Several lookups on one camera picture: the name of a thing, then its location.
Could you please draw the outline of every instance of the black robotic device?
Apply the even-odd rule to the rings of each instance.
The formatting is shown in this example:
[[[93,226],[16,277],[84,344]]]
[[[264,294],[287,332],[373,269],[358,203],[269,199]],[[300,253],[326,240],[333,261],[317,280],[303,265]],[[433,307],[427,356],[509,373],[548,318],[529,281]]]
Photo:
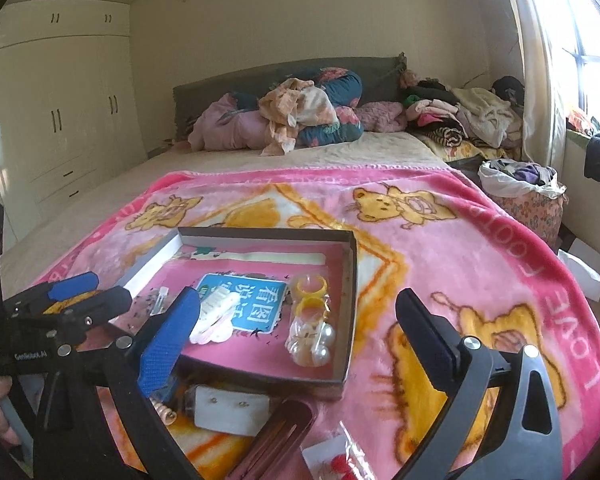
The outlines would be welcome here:
[[[0,204],[0,255],[3,208]],[[134,339],[78,352],[91,328],[126,312],[129,293],[115,287],[43,315],[55,284],[43,283],[3,301],[0,286],[0,374],[12,376],[10,401],[33,436],[39,480],[200,480],[138,386],[139,363],[169,317],[154,316]],[[411,289],[397,297],[396,314],[435,389],[448,396],[429,433],[394,480],[560,480],[562,442],[554,394],[538,349],[518,353],[487,348],[461,337],[431,315]],[[46,374],[34,413],[18,376]],[[123,463],[96,388],[110,389],[120,419],[147,473]],[[486,434],[474,460],[453,470],[487,388],[499,388]],[[0,443],[0,480],[27,480]]]

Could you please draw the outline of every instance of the window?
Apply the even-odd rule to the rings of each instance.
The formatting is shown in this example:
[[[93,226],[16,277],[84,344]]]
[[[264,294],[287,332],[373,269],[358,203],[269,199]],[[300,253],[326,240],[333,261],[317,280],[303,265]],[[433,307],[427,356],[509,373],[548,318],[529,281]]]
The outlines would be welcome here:
[[[600,3],[535,0],[554,47],[555,73],[566,104],[600,122]]]

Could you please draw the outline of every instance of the open box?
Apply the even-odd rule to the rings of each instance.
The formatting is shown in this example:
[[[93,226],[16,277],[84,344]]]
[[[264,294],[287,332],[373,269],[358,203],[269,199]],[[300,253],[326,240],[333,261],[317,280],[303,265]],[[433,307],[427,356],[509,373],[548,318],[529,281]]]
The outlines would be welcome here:
[[[293,362],[285,349],[291,321],[287,305],[271,334],[234,332],[224,343],[187,344],[178,368],[200,383],[227,382],[275,396],[308,393],[319,399],[339,399],[349,371],[356,325],[357,253],[350,231],[174,229],[116,283],[131,293],[134,302],[128,313],[111,323],[135,334],[148,318],[161,286],[169,287],[169,300],[173,301],[184,286],[197,287],[208,273],[255,273],[282,281],[293,274],[327,274],[336,320],[333,358],[328,365],[306,368]],[[254,254],[267,255],[266,261],[262,256],[254,261]]]

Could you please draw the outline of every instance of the beige wall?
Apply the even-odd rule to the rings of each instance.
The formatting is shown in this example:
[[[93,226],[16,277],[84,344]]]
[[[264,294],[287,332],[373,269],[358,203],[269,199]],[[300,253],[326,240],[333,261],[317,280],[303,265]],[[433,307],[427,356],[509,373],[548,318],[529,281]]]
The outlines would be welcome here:
[[[151,150],[174,133],[174,86],[264,64],[396,56],[404,51],[410,68],[422,77],[457,86],[486,72],[474,85],[488,86],[493,80],[489,52],[493,45],[486,39],[483,4],[483,0],[138,0],[131,5],[131,56],[145,146]],[[509,0],[495,4],[510,11]],[[500,22],[498,26],[506,27]],[[510,48],[501,46],[497,37],[490,41],[498,44],[498,50]]]
[[[584,177],[584,159],[585,149],[567,138],[561,180],[570,201],[562,221],[600,253],[600,183]]]

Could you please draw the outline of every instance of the blue gripper pad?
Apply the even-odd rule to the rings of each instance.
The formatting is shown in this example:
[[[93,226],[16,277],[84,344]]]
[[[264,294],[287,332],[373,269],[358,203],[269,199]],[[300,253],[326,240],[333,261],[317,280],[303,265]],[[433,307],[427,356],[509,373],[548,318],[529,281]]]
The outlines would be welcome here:
[[[85,272],[84,274],[54,283],[47,295],[50,300],[64,301],[85,292],[96,290],[99,283],[97,274],[94,272]]]
[[[190,286],[183,288],[161,316],[167,316],[167,319],[140,356],[138,386],[145,397],[165,385],[200,318],[200,295],[197,290]]]

